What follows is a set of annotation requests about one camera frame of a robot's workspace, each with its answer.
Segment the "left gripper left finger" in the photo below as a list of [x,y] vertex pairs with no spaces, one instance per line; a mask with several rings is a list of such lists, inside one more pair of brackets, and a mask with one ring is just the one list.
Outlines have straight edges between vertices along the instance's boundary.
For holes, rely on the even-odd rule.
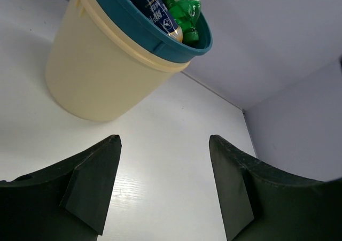
[[1,181],[1,240],[97,240],[122,149],[119,135],[35,172]]

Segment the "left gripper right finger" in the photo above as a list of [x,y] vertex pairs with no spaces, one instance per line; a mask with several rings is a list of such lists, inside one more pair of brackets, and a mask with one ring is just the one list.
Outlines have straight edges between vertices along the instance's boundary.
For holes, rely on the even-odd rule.
[[341,240],[341,179],[273,167],[219,135],[209,152],[227,240]]

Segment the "green plastic bottle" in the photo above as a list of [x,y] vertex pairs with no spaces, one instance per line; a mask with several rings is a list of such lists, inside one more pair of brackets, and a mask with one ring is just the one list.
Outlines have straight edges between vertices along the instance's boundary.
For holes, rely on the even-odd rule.
[[196,24],[201,13],[200,0],[165,0],[169,12],[182,28],[183,43],[193,45],[199,41]]

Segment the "yellow bottle blue label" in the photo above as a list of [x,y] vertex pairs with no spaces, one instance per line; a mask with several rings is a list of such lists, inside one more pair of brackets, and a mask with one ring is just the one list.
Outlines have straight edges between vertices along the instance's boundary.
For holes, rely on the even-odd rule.
[[168,36],[182,42],[182,28],[175,21],[162,0],[130,0],[153,24]]

